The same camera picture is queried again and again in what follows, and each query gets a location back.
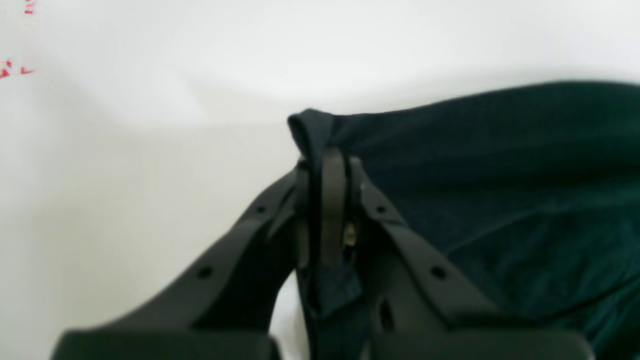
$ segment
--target screw hole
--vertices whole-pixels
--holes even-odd
[[[392,332],[394,330],[394,317],[391,313],[391,306],[386,299],[382,300],[380,303],[380,323],[382,324],[382,329],[385,332]]]
[[[431,268],[431,275],[437,277],[440,280],[444,280],[447,277],[447,273],[443,268],[439,266],[434,266],[433,268]]]
[[[198,279],[201,279],[201,280],[206,279],[209,276],[211,276],[211,274],[213,274],[213,269],[210,266],[201,268],[198,271]]]

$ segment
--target white wall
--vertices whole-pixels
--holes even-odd
[[[635,0],[0,0],[0,359],[166,286],[292,168],[306,107],[640,81]],[[24,64],[36,72],[19,75]],[[306,357],[294,283],[272,331]]]

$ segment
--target white background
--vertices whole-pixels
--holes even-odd
[[[294,166],[291,113],[640,81],[635,0],[24,6],[0,0],[3,360],[47,359],[166,286]],[[288,359],[307,357],[296,296],[290,279],[272,323]]]

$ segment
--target red marking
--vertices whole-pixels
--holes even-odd
[[[34,2],[27,0],[27,9],[24,10],[24,13],[33,13],[34,5],[35,5]]]
[[[0,62],[0,64],[6,64],[6,66],[10,69],[11,68],[11,60],[7,59],[6,61],[2,61]],[[0,79],[2,78],[6,78],[7,76],[9,76],[9,70],[7,69],[2,69],[2,74],[0,74]]]

